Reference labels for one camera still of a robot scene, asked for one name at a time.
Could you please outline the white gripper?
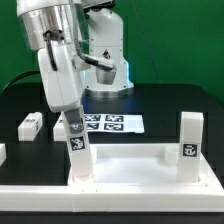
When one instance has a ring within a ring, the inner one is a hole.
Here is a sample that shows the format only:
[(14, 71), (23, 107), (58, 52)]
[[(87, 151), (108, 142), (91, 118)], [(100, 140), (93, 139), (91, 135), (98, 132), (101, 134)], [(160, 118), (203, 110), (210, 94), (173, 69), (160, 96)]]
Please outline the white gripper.
[(79, 106), (83, 89), (79, 72), (73, 67), (72, 50), (68, 45), (55, 45), (53, 54), (57, 71), (51, 67), (47, 49), (38, 51), (38, 63), (47, 103), (52, 112), (66, 111), (64, 115), (71, 134), (82, 133), (83, 109)]

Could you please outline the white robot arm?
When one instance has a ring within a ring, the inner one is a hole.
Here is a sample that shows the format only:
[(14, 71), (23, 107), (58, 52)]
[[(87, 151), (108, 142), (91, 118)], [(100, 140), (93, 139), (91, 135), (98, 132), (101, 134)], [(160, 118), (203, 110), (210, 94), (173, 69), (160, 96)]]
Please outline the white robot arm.
[(17, 0), (30, 48), (37, 53), (48, 105), (66, 131), (85, 131), (82, 96), (117, 96), (131, 88), (123, 56), (123, 21), (115, 0)]

